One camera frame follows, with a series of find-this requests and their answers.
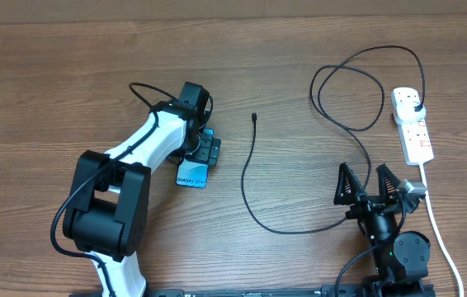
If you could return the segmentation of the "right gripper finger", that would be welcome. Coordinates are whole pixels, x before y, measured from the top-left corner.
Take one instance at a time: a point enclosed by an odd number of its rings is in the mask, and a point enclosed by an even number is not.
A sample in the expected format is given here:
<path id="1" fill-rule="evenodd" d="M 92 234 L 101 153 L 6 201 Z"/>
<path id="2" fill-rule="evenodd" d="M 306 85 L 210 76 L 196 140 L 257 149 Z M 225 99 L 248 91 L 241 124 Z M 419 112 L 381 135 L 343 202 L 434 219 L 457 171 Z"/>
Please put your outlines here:
<path id="1" fill-rule="evenodd" d="M 378 166 L 376 172 L 379 182 L 379 195 L 390 196 L 397 190 L 401 181 L 389 170 L 385 163 Z"/>
<path id="2" fill-rule="evenodd" d="M 347 163 L 341 163 L 338 170 L 338 180 L 334 205 L 353 205 L 366 197 L 366 191 Z"/>

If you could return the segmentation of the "Samsung Galaxy smartphone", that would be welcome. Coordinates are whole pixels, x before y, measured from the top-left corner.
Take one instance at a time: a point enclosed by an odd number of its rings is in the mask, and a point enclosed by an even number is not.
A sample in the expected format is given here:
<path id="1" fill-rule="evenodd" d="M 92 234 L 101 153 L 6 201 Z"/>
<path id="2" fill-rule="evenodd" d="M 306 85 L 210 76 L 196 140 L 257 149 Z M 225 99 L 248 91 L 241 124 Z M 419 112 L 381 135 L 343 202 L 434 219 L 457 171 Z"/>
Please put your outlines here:
<path id="1" fill-rule="evenodd" d="M 207 185 L 209 166 L 190 162 L 183 158 L 178 166 L 176 184 L 192 188 L 203 189 Z"/>

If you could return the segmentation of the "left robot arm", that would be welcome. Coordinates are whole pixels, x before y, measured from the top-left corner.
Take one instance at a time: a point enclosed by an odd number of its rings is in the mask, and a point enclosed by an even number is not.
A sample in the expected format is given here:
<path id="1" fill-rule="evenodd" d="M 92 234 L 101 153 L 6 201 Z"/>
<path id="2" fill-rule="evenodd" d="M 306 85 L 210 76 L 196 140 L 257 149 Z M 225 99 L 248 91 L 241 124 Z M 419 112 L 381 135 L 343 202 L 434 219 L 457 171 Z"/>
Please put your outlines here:
<path id="1" fill-rule="evenodd" d="M 100 296 L 148 293 L 137 250 L 154 171 L 175 157 L 176 184 L 203 189 L 218 160 L 221 141 L 207 126 L 213 98 L 201 85 L 186 82 L 178 97 L 148 107 L 146 122 L 123 143 L 79 157 L 69 197 L 51 224 L 56 251 L 93 263 Z"/>

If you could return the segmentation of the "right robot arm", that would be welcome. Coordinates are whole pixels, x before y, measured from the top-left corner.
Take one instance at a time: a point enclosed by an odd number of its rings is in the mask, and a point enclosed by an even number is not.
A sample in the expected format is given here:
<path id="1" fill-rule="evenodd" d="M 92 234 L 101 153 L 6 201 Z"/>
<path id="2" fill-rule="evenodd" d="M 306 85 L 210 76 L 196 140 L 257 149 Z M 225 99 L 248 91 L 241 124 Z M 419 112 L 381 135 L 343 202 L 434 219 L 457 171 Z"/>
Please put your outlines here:
<path id="1" fill-rule="evenodd" d="M 333 296 L 433 296 L 428 276 L 431 243 L 422 233 L 402 230 L 408 214 L 425 199 L 427 187 L 419 181 L 399 180 L 382 164 L 376 168 L 379 193 L 369 195 L 352 169 L 341 163 L 333 203 L 347 205 L 346 218 L 355 220 L 370 247 L 353 257 L 339 272 L 335 285 L 325 291 Z M 341 286 L 345 272 L 371 255 L 376 274 L 358 285 Z"/>

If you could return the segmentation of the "white charger plug adapter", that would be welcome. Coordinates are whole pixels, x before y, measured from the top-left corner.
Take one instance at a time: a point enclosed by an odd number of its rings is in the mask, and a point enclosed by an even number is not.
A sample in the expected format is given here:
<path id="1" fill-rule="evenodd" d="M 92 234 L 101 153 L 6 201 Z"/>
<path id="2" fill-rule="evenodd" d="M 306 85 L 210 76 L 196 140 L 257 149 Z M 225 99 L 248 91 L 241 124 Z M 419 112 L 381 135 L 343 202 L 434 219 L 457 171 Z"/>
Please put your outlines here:
<path id="1" fill-rule="evenodd" d="M 416 102 L 399 102 L 394 105 L 394 120 L 398 125 L 406 125 L 423 120 L 426 114 L 426 108 Z"/>

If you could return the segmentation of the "white power strip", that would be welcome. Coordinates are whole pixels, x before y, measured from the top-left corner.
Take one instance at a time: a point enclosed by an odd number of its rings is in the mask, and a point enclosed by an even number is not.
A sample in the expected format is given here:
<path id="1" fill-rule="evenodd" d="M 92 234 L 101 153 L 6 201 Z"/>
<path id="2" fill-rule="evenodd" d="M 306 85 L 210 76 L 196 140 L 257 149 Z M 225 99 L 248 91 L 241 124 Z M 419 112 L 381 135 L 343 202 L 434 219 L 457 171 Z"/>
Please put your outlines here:
<path id="1" fill-rule="evenodd" d="M 397 87 L 391 92 L 391 101 L 396 103 L 416 102 L 420 105 L 420 97 L 417 90 L 410 87 Z M 432 144 L 425 118 L 406 125 L 398 125 L 400 142 L 403 150 L 404 161 L 409 166 L 419 166 L 434 159 Z"/>

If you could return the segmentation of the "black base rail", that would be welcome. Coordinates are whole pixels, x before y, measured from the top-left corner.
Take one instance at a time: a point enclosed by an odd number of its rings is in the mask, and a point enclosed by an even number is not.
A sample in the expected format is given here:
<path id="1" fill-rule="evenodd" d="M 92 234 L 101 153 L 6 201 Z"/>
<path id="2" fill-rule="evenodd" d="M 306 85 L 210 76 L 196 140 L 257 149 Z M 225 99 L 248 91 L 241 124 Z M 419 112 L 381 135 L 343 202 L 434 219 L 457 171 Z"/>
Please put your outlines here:
<path id="1" fill-rule="evenodd" d="M 200 290 L 182 289 L 150 290 L 148 297 L 366 297 L 375 296 L 372 290 L 361 285 L 339 285 L 335 292 L 334 285 L 322 285 L 319 289 L 254 289 L 254 290 Z"/>

